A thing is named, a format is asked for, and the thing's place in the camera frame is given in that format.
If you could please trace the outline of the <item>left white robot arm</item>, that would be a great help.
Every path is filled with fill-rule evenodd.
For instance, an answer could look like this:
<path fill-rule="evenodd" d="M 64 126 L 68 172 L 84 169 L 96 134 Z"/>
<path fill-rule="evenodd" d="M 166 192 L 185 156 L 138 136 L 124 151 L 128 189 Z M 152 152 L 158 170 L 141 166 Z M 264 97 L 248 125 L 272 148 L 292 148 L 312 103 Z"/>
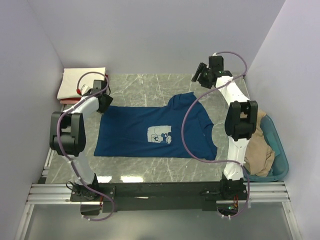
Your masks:
<path fill-rule="evenodd" d="M 74 192 L 88 201 L 96 200 L 100 192 L 97 175 L 84 154 L 86 147 L 85 119 L 94 112 L 104 113 L 113 98 L 107 94 L 109 79 L 94 80 L 80 101 L 64 111 L 51 115 L 49 146 L 68 163 L 74 176 Z"/>

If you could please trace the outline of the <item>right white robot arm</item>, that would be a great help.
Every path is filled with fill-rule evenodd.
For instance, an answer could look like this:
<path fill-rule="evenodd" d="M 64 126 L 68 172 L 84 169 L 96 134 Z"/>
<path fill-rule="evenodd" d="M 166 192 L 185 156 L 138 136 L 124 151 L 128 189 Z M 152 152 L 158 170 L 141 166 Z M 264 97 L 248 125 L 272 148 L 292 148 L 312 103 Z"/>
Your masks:
<path fill-rule="evenodd" d="M 228 136 L 228 153 L 219 193 L 222 198 L 230 200 L 233 196 L 246 193 L 244 186 L 245 154 L 249 141 L 256 131 L 258 103 L 250 100 L 239 89 L 235 80 L 246 75 L 248 66 L 244 63 L 244 72 L 239 76 L 224 69 L 221 52 L 208 57 L 208 63 L 201 62 L 192 77 L 192 82 L 207 89 L 219 90 L 228 105 L 224 121 L 224 130 Z"/>

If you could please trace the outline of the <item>blue printed t shirt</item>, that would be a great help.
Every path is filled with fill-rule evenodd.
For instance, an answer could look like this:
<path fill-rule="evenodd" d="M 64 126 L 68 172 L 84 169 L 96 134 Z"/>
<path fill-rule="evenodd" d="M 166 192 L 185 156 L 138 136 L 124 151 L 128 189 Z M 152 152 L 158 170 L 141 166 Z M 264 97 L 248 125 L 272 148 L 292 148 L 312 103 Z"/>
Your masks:
<path fill-rule="evenodd" d="M 162 107 L 110 106 L 102 115 L 94 156 L 215 160 L 214 127 L 193 92 Z"/>

